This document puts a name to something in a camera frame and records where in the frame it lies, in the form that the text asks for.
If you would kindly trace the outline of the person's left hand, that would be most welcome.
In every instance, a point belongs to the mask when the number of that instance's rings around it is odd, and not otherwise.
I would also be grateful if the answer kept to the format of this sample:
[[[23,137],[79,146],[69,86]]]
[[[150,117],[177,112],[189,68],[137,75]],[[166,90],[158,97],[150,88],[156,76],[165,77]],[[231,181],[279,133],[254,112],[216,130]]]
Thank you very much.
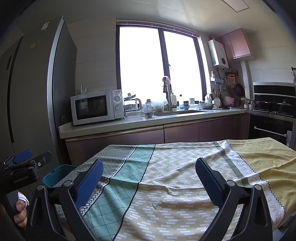
[[[14,216],[14,221],[21,228],[25,228],[27,226],[26,207],[29,205],[27,197],[25,197],[21,192],[18,192],[18,200],[16,202],[17,214]]]

